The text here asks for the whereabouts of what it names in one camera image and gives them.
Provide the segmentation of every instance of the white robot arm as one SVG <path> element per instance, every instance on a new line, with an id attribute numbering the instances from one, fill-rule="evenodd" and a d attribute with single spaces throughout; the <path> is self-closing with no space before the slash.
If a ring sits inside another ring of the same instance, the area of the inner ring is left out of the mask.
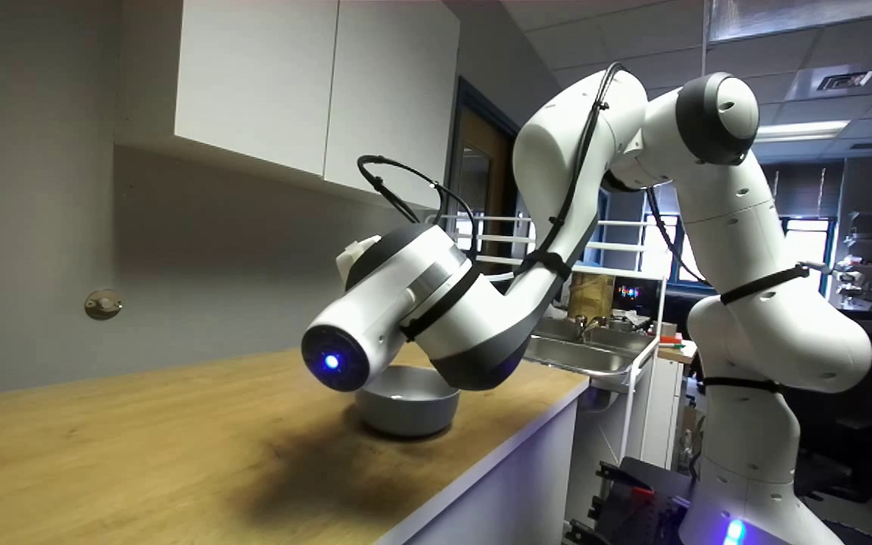
<path id="1" fill-rule="evenodd" d="M 542 232 L 499 292 L 438 226 L 406 226 L 339 257 L 346 297 L 303 337 L 310 368 L 355 389 L 416 340 L 457 387 L 495 387 L 597 221 L 605 178 L 641 191 L 674 181 L 697 264 L 722 297 L 692 312 L 708 384 L 687 545 L 838 543 L 797 496 L 800 424 L 780 384 L 844 389 L 866 374 L 866 334 L 800 282 L 775 198 L 747 150 L 757 100 L 734 74 L 702 74 L 649 101 L 624 70 L 556 92 L 521 130 L 516 178 Z"/>

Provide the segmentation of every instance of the blue led light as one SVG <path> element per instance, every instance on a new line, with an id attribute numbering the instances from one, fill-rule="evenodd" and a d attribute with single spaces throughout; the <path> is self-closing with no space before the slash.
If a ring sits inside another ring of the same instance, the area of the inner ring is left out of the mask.
<path id="1" fill-rule="evenodd" d="M 745 543 L 745 523 L 734 517 L 725 545 L 743 545 L 743 543 Z"/>
<path id="2" fill-rule="evenodd" d="M 339 368 L 339 367 L 343 367 L 343 361 L 339 361 L 335 355 L 324 355 L 322 364 L 324 364 L 326 368 Z"/>

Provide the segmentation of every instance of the gray bowl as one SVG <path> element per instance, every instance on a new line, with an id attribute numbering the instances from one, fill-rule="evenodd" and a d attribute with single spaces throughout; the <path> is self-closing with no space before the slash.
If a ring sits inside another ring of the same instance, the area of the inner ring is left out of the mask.
<path id="1" fill-rule="evenodd" d="M 384 436 L 436 436 L 453 426 L 461 392 L 436 368 L 389 367 L 358 389 L 358 417 Z"/>

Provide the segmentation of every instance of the wooden table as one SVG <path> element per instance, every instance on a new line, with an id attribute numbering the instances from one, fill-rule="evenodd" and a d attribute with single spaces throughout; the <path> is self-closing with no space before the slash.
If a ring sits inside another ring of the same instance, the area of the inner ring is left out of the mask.
<path id="1" fill-rule="evenodd" d="M 424 443 L 367 431 L 297 352 L 0 392 L 0 543 L 372 543 L 581 389 L 523 364 Z"/>

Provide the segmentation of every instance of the upper cabinet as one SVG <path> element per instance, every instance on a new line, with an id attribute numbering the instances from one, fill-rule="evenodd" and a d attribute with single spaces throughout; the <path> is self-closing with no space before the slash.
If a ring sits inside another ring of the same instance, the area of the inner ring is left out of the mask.
<path id="1" fill-rule="evenodd" d="M 461 24 L 443 0 L 123 0 L 120 21 L 120 145 L 360 191 L 358 154 L 446 174 Z"/>
<path id="2" fill-rule="evenodd" d="M 367 186 L 358 154 L 389 154 L 443 181 L 447 162 L 461 21 L 443 0 L 343 0 L 326 135 L 326 181 Z M 379 165 L 406 198 L 433 186 Z"/>

